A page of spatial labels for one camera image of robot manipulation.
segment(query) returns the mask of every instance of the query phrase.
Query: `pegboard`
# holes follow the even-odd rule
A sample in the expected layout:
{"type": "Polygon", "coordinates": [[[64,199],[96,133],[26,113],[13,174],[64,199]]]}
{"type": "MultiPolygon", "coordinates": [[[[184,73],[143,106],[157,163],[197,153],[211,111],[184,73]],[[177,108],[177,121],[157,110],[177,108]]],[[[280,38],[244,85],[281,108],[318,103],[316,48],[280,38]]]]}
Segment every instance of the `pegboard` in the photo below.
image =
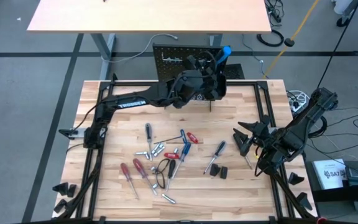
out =
{"type": "MultiPolygon", "coordinates": [[[[167,81],[184,71],[185,68],[182,65],[182,60],[186,59],[189,55],[193,55],[198,60],[210,60],[210,58],[207,58],[205,54],[200,56],[199,54],[201,52],[208,51],[212,55],[216,55],[221,49],[221,47],[153,44],[158,80],[167,81]]],[[[227,60],[223,61],[218,66],[224,67],[226,61],[227,60]]]]}

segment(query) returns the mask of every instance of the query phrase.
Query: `butcher block table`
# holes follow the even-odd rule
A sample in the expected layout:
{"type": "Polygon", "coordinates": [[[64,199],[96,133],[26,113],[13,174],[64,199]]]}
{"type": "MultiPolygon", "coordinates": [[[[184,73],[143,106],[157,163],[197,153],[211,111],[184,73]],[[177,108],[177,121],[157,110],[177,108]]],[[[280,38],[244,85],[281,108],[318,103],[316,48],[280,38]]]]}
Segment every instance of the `butcher block table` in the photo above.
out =
{"type": "MultiPolygon", "coordinates": [[[[95,105],[100,83],[101,81],[84,82],[74,126],[79,124],[85,113],[95,105]]],[[[278,127],[284,127],[292,120],[284,82],[267,80],[267,83],[276,124],[278,127]]],[[[142,91],[146,88],[148,86],[115,86],[113,94],[142,91]]],[[[262,104],[264,111],[267,111],[264,100],[262,104]]],[[[93,112],[82,127],[91,125],[93,112]]],[[[258,120],[254,89],[249,86],[228,86],[226,96],[220,101],[212,102],[212,112],[209,112],[208,101],[191,101],[182,109],[147,105],[117,110],[106,133],[93,219],[99,220],[100,216],[105,216],[107,220],[234,221],[268,220],[269,216],[277,216],[270,177],[265,174],[254,176],[254,170],[251,170],[246,160],[240,156],[232,136],[233,128],[250,134],[237,124],[238,121],[253,123],[258,120]],[[193,133],[199,140],[199,144],[191,145],[189,154],[171,181],[169,191],[157,188],[157,196],[137,172],[132,160],[138,158],[143,163],[151,183],[154,184],[155,175],[150,168],[157,166],[164,159],[164,152],[173,152],[176,147],[181,149],[183,142],[181,139],[166,142],[165,150],[152,162],[144,156],[134,156],[135,152],[149,150],[145,133],[146,123],[152,126],[153,142],[179,136],[181,129],[186,133],[193,133]],[[219,175],[210,176],[209,172],[203,175],[211,156],[223,140],[227,142],[227,146],[215,163],[228,168],[227,179],[221,179],[219,175]],[[129,167],[140,200],[135,199],[122,173],[122,162],[129,167]],[[168,195],[177,203],[169,203],[161,194],[168,195]]],[[[82,139],[72,140],[69,146],[81,142],[82,139]]],[[[255,168],[257,159],[253,156],[254,152],[253,146],[248,158],[255,168]]],[[[81,146],[71,149],[67,153],[63,169],[61,182],[77,184],[76,194],[81,185],[86,153],[86,149],[81,146]]],[[[286,163],[285,167],[287,175],[295,172],[305,177],[302,183],[291,185],[290,188],[295,196],[300,192],[308,194],[313,206],[310,212],[316,215],[303,158],[298,156],[292,162],[286,163]]],[[[90,194],[91,188],[85,197],[84,217],[88,214],[90,194]]],[[[288,216],[285,197],[280,188],[279,196],[283,214],[288,216]]],[[[56,204],[63,198],[71,200],[58,194],[56,204]]]]}

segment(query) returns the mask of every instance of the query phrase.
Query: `wooden desk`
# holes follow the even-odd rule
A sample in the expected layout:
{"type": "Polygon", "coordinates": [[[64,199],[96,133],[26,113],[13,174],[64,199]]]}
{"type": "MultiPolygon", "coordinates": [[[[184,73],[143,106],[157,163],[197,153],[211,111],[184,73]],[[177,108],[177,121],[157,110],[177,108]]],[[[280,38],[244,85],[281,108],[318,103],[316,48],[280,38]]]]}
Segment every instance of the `wooden desk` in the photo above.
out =
{"type": "Polygon", "coordinates": [[[29,31],[270,32],[263,0],[41,0],[29,31]]]}
{"type": "MultiPolygon", "coordinates": [[[[84,83],[75,125],[96,103],[99,84],[100,81],[84,83]]],[[[123,94],[146,88],[147,86],[115,86],[113,93],[123,94]]],[[[286,126],[292,116],[284,82],[268,80],[268,88],[277,126],[286,126]]],[[[92,115],[91,113],[86,119],[83,127],[91,125],[92,115]]],[[[220,101],[213,102],[212,112],[209,112],[208,102],[199,101],[191,101],[180,110],[172,106],[165,110],[153,106],[140,106],[116,111],[106,136],[94,219],[106,216],[107,220],[216,221],[267,220],[268,216],[274,216],[275,208],[269,176],[265,174],[259,177],[254,176],[254,170],[250,170],[244,158],[239,155],[232,138],[233,128],[246,132],[237,124],[238,121],[255,122],[258,120],[254,89],[248,86],[228,86],[226,96],[220,101]],[[148,149],[144,129],[146,122],[152,125],[153,141],[177,136],[181,128],[193,133],[200,141],[199,144],[192,145],[167,193],[177,201],[176,205],[170,204],[160,196],[164,193],[161,189],[157,190],[158,196],[155,196],[132,163],[135,152],[148,149]],[[212,154],[222,140],[227,142],[227,147],[216,163],[228,167],[226,180],[211,177],[208,174],[203,175],[212,154]],[[134,198],[120,170],[122,162],[129,166],[136,191],[140,195],[139,201],[134,198]]],[[[71,141],[70,145],[81,142],[81,139],[71,141]]],[[[172,152],[175,147],[182,147],[182,145],[180,139],[170,141],[166,144],[164,152],[172,152]]],[[[256,158],[252,156],[254,151],[253,147],[250,150],[249,159],[255,167],[256,158]]],[[[80,186],[85,157],[86,150],[81,146],[73,148],[67,154],[62,182],[80,186]]],[[[153,162],[147,161],[143,156],[138,158],[147,169],[150,181],[154,183],[155,177],[150,168],[156,166],[163,156],[159,155],[153,162]]],[[[291,189],[295,195],[306,192],[309,201],[313,204],[303,159],[298,157],[285,166],[288,169],[288,175],[293,171],[305,177],[305,181],[291,186],[291,189]]],[[[83,214],[87,214],[90,192],[91,189],[88,190],[85,199],[83,214]]],[[[283,213],[288,216],[283,193],[280,192],[279,195],[283,213]]],[[[65,197],[58,195],[56,203],[62,198],[65,197]]],[[[314,208],[311,213],[316,215],[316,209],[314,208]]]]}

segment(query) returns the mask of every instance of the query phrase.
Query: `white label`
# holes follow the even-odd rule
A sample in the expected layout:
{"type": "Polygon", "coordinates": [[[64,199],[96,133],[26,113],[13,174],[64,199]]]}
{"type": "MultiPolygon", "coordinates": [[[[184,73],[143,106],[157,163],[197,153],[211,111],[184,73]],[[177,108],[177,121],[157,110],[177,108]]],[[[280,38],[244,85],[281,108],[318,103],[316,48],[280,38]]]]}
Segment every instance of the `white label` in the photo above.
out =
{"type": "Polygon", "coordinates": [[[138,101],[138,102],[133,102],[133,103],[124,103],[121,105],[118,105],[120,108],[128,108],[128,107],[133,107],[133,106],[140,106],[140,105],[145,105],[146,101],[138,101]]]}

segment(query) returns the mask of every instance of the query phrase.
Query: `desk leg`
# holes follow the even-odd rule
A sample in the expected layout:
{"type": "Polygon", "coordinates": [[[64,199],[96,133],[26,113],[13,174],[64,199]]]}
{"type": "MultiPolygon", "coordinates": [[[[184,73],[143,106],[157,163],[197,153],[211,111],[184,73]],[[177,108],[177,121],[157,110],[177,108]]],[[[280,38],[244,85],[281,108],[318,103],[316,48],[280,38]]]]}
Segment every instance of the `desk leg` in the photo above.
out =
{"type": "Polygon", "coordinates": [[[209,46],[220,47],[222,43],[223,34],[210,34],[209,35],[209,46]]]}
{"type": "MultiPolygon", "coordinates": [[[[111,52],[112,48],[114,47],[114,39],[116,35],[110,34],[107,43],[104,40],[102,34],[91,34],[91,36],[96,46],[98,47],[102,58],[105,60],[111,60],[111,52]]],[[[111,63],[102,61],[102,67],[100,69],[99,76],[100,80],[109,80],[110,67],[111,63]]]]}

